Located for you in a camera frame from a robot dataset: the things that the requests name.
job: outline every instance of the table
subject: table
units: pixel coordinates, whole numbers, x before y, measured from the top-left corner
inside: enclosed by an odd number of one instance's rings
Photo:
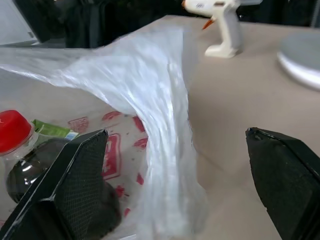
[[[198,240],[280,240],[256,192],[245,131],[249,127],[301,139],[320,155],[320,93],[294,82],[277,62],[284,37],[309,28],[242,23],[244,52],[231,59],[204,56],[220,42],[203,18],[166,16],[154,24],[188,25],[199,62],[189,91],[189,118],[209,219]]]

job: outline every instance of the plastic bottle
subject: plastic bottle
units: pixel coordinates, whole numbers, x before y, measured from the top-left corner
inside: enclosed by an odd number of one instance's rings
[[[15,110],[0,112],[0,158],[5,163],[6,190],[16,203],[68,142],[35,132]]]

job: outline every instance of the white glue gun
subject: white glue gun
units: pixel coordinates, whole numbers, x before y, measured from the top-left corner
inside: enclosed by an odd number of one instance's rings
[[[182,6],[190,13],[209,17],[203,27],[217,22],[221,31],[221,45],[212,45],[205,55],[219,58],[232,58],[242,51],[244,40],[236,10],[240,5],[258,5],[263,0],[184,0]]]

